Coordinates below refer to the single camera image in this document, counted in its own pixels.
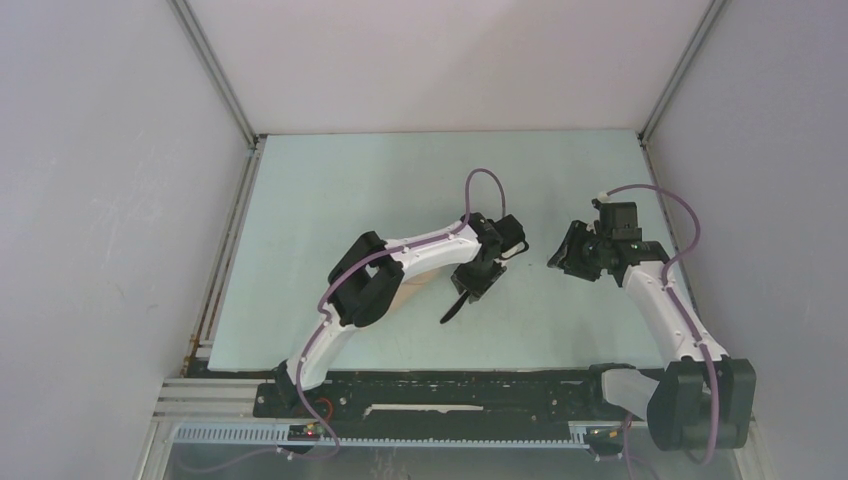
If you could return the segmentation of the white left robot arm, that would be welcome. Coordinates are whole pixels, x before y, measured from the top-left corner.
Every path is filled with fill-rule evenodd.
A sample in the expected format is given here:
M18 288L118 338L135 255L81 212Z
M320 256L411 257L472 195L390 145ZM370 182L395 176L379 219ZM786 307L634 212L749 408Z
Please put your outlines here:
M523 225L511 214L492 220L473 212L443 229L403 239L362 234L328 276L315 331L275 370L278 404L292 416L311 412L315 388L345 344L382 319L414 278L454 269L450 280L459 298L441 319L448 322L464 305L480 300L506 272L508 261L528 248Z

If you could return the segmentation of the black table knife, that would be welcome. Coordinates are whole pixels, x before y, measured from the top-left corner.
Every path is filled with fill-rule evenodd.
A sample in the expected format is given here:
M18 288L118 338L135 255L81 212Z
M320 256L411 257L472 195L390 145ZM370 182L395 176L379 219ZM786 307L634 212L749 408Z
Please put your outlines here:
M459 296L457 301L448 309L448 311L441 317L439 323L440 324L446 324L449 321L451 321L460 312L460 310L468 303L468 300L469 300L469 293L464 292L462 295Z

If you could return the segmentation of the beige cloth napkin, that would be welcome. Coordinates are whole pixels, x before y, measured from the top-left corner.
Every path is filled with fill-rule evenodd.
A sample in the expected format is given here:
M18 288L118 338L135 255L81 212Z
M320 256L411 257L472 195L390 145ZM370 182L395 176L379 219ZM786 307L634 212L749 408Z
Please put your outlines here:
M425 286L436 279L441 272L442 269L439 268L404 280L398 287L387 312L392 313L402 308L412 297L417 295Z

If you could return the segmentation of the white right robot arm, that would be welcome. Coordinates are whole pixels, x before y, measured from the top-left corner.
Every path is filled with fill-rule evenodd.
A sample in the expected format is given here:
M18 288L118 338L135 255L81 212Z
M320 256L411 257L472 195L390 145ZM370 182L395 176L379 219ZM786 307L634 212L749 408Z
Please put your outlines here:
M646 421L662 451L740 449L747 443L756 372L733 358L678 293L661 243L643 238L633 202L595 199L593 223L571 222L548 261L566 275L610 275L645 320L662 359L652 379L631 366L610 366L581 392L585 411L606 418L619 407Z

